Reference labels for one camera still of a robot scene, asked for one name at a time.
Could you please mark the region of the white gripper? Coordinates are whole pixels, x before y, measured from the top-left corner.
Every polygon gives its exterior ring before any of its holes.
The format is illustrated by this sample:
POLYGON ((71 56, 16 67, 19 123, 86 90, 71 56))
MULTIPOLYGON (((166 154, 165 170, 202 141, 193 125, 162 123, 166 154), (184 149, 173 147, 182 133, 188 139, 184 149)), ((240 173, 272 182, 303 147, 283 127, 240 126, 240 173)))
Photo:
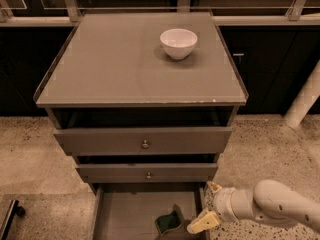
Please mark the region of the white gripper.
POLYGON ((215 193, 212 203, 213 209, 218 215, 214 211, 204 209, 198 217, 187 226, 187 231, 190 234, 198 234, 214 228, 221 223, 221 220, 223 222, 237 221, 237 217, 233 212, 231 205, 231 197, 235 188, 222 188, 221 185, 214 183, 213 181, 208 181, 207 186, 210 191, 215 193))

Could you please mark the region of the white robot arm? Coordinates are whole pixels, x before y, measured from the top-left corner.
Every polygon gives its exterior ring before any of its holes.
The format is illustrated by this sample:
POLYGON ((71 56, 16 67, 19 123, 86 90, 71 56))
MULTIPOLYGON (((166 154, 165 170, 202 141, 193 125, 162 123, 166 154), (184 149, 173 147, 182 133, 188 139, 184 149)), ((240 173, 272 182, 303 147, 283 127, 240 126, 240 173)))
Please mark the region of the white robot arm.
POLYGON ((283 116, 236 118, 191 232, 241 221, 320 230, 319 120, 306 117, 320 95, 319 75, 312 70, 283 116))

